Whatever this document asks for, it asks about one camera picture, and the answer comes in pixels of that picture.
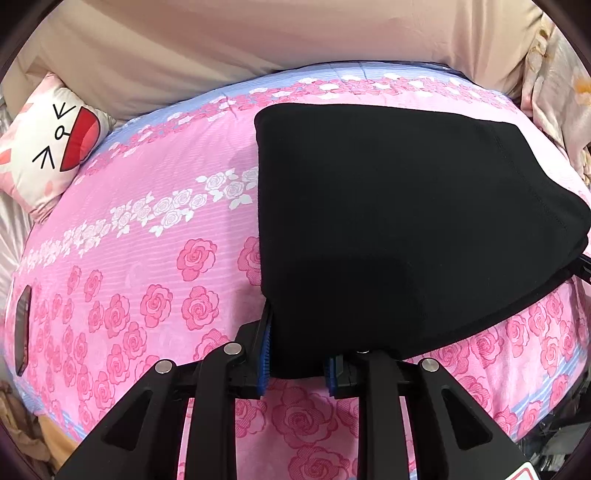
black phone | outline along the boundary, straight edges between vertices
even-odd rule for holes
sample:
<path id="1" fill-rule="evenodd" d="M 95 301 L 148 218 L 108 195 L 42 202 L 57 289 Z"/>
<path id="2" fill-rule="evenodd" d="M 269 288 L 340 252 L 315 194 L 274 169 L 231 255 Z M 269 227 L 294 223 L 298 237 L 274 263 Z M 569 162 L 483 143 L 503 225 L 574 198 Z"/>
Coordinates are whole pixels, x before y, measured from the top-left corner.
<path id="1" fill-rule="evenodd" d="M 14 326 L 14 367 L 21 377 L 29 363 L 29 312 L 31 311 L 31 286 L 22 291 L 17 303 Z"/>

pink floral fabric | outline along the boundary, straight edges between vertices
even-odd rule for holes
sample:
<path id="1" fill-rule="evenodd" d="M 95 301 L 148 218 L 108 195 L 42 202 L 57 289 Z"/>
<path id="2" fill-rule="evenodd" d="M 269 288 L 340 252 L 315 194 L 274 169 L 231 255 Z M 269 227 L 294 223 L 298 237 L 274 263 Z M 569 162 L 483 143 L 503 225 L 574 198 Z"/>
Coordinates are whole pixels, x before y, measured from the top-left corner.
<path id="1" fill-rule="evenodd" d="M 562 154 L 500 94 L 378 65 L 374 80 L 333 66 L 331 79 L 220 95 L 160 123 L 131 122 L 125 128 L 137 131 L 125 141 L 108 139 L 33 230 L 14 277 L 5 328 L 12 369 L 16 302 L 33 287 L 30 362 L 17 378 L 27 404 L 80 441 L 158 360 L 202 359 L 260 317 L 253 118 L 272 103 L 367 103 L 510 122 L 553 180 L 591 202 Z M 517 439 L 582 372 L 589 309 L 581 284 L 569 280 L 506 321 L 410 361 L 436 358 Z M 358 401 L 330 399 L 320 379 L 272 379 L 263 399 L 236 403 L 239 477 L 348 480 L 358 418 Z"/>

black fabric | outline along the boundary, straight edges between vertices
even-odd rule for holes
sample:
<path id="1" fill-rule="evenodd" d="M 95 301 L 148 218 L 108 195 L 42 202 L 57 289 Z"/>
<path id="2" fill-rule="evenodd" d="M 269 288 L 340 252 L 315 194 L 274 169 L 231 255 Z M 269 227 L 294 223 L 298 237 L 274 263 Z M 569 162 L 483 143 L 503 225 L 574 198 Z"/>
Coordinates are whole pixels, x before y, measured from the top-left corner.
<path id="1" fill-rule="evenodd" d="M 255 126 L 276 376 L 474 335 L 559 286 L 587 245 L 589 208 L 546 176 L 515 125 L 285 103 Z"/>

cartoon pillow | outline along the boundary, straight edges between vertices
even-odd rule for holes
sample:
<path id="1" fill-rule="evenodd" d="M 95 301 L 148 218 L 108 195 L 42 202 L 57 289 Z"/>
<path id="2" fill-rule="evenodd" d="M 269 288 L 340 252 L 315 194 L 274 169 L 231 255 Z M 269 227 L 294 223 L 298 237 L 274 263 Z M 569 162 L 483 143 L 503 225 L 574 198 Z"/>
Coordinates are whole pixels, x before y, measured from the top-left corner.
<path id="1" fill-rule="evenodd" d="M 114 124 L 48 73 L 0 138 L 0 190 L 42 222 Z"/>

drawn eye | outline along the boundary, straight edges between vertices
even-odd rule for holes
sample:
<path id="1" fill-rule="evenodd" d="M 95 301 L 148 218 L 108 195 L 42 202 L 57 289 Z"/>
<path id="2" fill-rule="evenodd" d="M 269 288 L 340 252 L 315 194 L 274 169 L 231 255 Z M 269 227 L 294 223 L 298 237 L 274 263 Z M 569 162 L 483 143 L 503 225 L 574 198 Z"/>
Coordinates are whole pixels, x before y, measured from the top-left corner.
<path id="1" fill-rule="evenodd" d="M 57 111 L 57 107 L 56 104 L 53 104 L 53 111 L 56 113 L 56 117 L 59 120 L 61 117 L 63 117 L 65 114 L 71 112 L 74 108 L 76 108 L 76 106 L 73 106 L 72 108 L 69 108 L 68 110 L 64 111 L 64 108 L 66 108 L 66 103 L 62 103 L 61 104 L 61 108 L 60 111 Z"/>
<path id="2" fill-rule="evenodd" d="M 55 136 L 56 140 L 59 140 L 64 135 L 67 137 L 70 136 L 70 134 L 68 132 L 66 132 L 66 129 L 64 128 L 64 126 L 60 125 L 59 127 L 56 128 L 56 133 L 54 134 L 54 136 Z"/>
<path id="3" fill-rule="evenodd" d="M 55 170 L 56 166 L 53 163 L 53 157 L 51 156 L 51 148 L 49 147 L 49 145 L 46 146 L 43 150 L 41 150 L 41 152 L 35 158 L 33 158 L 32 163 L 35 163 L 35 160 L 41 157 L 42 155 L 43 159 L 41 160 L 41 169 L 43 169 L 43 167 L 45 166 L 45 160 L 47 159 L 47 157 L 49 157 L 49 161 L 51 162 L 51 168 Z"/>

